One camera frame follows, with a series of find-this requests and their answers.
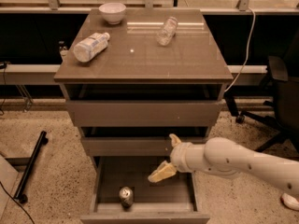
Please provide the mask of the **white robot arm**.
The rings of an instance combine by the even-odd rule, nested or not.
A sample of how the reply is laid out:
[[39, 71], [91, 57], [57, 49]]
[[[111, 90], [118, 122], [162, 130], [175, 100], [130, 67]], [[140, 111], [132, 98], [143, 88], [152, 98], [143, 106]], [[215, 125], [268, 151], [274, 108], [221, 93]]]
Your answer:
[[299, 162], [272, 156], [245, 147], [227, 138], [215, 137], [205, 144], [182, 142], [170, 134], [170, 162], [163, 161], [148, 180], [157, 183], [177, 172], [200, 171], [223, 178], [236, 178], [240, 172], [254, 175], [283, 190], [293, 198], [299, 195]]

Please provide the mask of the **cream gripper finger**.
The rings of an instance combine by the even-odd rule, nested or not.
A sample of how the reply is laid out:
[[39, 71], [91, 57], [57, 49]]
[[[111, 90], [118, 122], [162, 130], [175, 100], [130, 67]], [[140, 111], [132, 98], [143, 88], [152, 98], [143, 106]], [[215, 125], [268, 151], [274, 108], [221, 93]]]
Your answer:
[[179, 145], [181, 143], [181, 140], [174, 133], [170, 133], [169, 137], [171, 139], [172, 147], [176, 147], [177, 145]]
[[157, 183], [175, 175], [176, 172], [177, 169], [171, 162], [163, 161], [158, 168], [149, 175], [148, 181]]

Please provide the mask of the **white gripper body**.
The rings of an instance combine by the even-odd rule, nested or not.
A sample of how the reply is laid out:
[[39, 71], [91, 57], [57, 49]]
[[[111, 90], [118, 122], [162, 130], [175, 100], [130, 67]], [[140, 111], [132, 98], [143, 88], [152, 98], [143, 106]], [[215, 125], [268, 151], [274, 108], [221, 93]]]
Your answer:
[[205, 167], [204, 149], [204, 145], [179, 143], [170, 154], [171, 163], [181, 173], [201, 171]]

